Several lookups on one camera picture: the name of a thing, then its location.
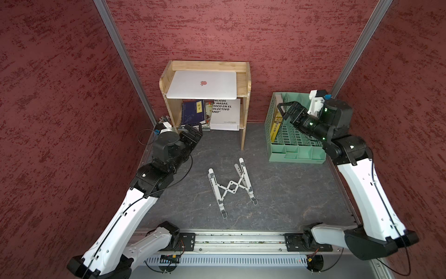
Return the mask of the silver laptop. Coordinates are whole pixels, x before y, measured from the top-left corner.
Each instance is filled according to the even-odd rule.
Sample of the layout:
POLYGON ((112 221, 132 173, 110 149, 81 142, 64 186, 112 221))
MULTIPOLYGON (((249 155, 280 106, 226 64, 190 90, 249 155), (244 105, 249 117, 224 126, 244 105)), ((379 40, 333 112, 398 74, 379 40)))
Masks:
POLYGON ((170 100, 235 100, 235 72, 178 70, 166 94, 170 100))

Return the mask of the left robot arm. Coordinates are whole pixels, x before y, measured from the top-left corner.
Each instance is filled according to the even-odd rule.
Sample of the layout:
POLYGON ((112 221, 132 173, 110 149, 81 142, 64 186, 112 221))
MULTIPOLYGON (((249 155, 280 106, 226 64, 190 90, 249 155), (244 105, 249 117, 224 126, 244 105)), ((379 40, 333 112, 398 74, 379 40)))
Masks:
POLYGON ((177 133, 168 122, 155 126, 152 160, 141 166, 124 201, 101 236, 83 255, 70 259, 67 269, 79 279, 128 279, 131 273, 160 250, 177 246, 180 230, 163 222, 136 244, 128 245, 138 225, 162 193, 175 185, 174 176, 203 136, 201 124, 186 125, 177 133))

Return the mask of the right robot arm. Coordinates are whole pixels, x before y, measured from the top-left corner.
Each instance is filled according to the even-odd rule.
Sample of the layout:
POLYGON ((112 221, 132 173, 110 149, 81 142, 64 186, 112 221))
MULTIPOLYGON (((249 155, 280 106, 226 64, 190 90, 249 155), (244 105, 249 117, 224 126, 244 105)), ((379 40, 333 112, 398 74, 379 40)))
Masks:
POLYGON ((326 154, 346 180, 362 217, 358 226, 315 224, 309 245, 347 248, 361 260, 385 258, 419 242, 393 210, 375 171, 372 150, 364 139, 349 133, 353 109, 346 102, 325 100, 317 114, 297 101, 277 105, 284 120, 322 143, 326 154))

